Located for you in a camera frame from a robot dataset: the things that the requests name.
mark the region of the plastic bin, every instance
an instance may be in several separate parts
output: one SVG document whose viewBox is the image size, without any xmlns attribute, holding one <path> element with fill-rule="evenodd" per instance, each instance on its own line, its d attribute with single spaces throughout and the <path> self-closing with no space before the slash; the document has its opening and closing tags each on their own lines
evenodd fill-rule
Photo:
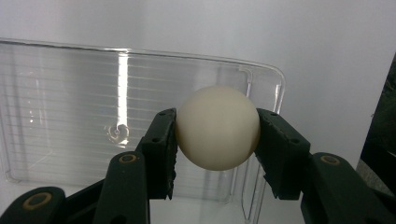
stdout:
<svg viewBox="0 0 396 224">
<path fill-rule="evenodd" d="M 265 64 L 158 51 L 0 40 L 1 212 L 26 190 L 66 194 L 104 178 L 155 114 L 194 91 L 227 85 L 279 112 L 281 72 Z M 114 132 L 124 125 L 128 134 Z M 253 156 L 211 172 L 177 153 L 172 201 L 151 201 L 152 223 L 257 223 L 263 170 Z"/>
</svg>

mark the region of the white ball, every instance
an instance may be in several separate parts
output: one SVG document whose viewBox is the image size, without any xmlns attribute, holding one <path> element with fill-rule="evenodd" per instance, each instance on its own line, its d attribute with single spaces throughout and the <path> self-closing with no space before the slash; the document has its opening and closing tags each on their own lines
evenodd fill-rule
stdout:
<svg viewBox="0 0 396 224">
<path fill-rule="evenodd" d="M 212 171 L 244 162 L 260 138 L 256 107 L 240 91 L 225 86 L 200 89 L 177 111 L 177 142 L 194 164 Z"/>
</svg>

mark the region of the white background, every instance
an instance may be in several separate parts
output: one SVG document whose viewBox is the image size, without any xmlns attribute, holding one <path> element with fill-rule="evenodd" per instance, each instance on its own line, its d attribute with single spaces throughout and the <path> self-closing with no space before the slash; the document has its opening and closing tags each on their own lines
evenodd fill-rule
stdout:
<svg viewBox="0 0 396 224">
<path fill-rule="evenodd" d="M 178 51 L 278 67 L 282 116 L 357 164 L 396 51 L 396 2 L 0 0 L 0 37 Z M 264 195 L 261 223 L 302 223 Z"/>
</svg>

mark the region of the ridged plastic surface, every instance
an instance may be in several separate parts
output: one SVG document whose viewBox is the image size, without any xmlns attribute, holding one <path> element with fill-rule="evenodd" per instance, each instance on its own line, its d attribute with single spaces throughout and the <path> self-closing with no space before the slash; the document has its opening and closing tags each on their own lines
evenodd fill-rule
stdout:
<svg viewBox="0 0 396 224">
<path fill-rule="evenodd" d="M 212 85 L 278 112 L 284 79 L 274 67 L 222 58 L 0 41 L 3 169 L 16 185 L 88 186 L 114 155 L 136 147 L 156 113 Z M 251 203 L 251 166 L 209 172 L 179 151 L 174 195 L 228 203 L 236 181 L 245 181 L 239 186 Z M 246 169 L 253 177 L 235 176 Z"/>
</svg>

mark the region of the screw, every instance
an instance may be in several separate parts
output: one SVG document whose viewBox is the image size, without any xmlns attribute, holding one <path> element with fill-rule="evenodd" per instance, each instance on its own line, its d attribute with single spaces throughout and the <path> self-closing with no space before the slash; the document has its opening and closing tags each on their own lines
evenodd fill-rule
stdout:
<svg viewBox="0 0 396 224">
<path fill-rule="evenodd" d="M 134 162 L 136 160 L 137 160 L 137 157 L 134 154 L 125 154 L 119 158 L 120 163 Z"/>
<path fill-rule="evenodd" d="M 48 203 L 52 198 L 52 195 L 48 192 L 40 192 L 35 195 L 30 196 L 26 201 L 23 203 L 23 209 L 25 210 L 35 210 L 46 203 Z"/>
<path fill-rule="evenodd" d="M 320 157 L 320 160 L 330 165 L 339 165 L 341 163 L 337 158 L 333 156 L 322 156 Z"/>
</svg>

